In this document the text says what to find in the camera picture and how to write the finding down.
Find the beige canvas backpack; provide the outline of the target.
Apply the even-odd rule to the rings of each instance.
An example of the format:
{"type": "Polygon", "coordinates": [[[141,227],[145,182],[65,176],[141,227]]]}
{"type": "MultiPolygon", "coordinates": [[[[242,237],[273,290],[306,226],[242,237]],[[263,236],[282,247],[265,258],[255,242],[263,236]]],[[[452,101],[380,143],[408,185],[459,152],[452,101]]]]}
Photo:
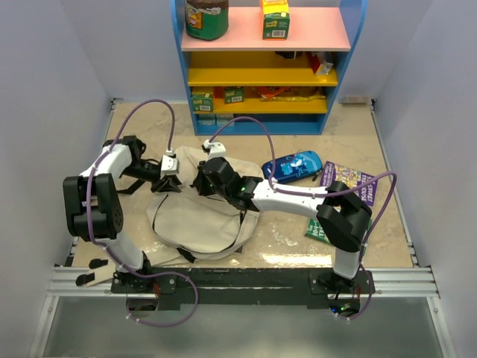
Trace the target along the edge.
{"type": "Polygon", "coordinates": [[[251,238],[259,214],[241,212],[217,195],[200,196],[192,181],[206,154],[188,146],[180,146],[175,154],[180,162],[181,192],[155,194],[146,210],[154,238],[163,248],[152,253],[152,264],[185,263],[179,250],[198,261],[228,257],[231,245],[251,238]]]}

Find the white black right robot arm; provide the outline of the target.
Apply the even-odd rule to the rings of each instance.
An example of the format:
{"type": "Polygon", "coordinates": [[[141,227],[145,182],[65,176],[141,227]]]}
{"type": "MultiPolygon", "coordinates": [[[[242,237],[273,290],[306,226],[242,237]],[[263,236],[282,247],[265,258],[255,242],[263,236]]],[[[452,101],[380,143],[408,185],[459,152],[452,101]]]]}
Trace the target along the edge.
{"type": "Polygon", "coordinates": [[[334,181],[328,187],[298,188],[253,176],[241,176],[223,157],[202,161],[192,183],[199,195],[219,195],[240,211],[277,211],[316,219],[335,247],[333,273],[319,282],[348,293],[358,285],[361,243],[372,210],[348,186],[334,181]]]}

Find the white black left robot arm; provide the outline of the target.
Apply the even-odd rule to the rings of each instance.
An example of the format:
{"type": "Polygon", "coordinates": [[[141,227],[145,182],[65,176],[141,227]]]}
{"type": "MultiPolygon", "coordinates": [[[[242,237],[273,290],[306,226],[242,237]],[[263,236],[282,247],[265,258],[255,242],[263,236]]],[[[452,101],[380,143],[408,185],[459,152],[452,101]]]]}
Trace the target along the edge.
{"type": "Polygon", "coordinates": [[[108,140],[98,159],[78,176],[63,180],[66,224],[72,236],[97,245],[115,264],[114,279],[136,292],[154,287],[154,274],[146,254],[123,231],[124,214],[116,181],[126,175],[136,179],[125,189],[133,193],[143,183],[152,192],[179,192],[179,160],[169,148],[161,161],[142,159],[146,144],[136,136],[108,140]]]}

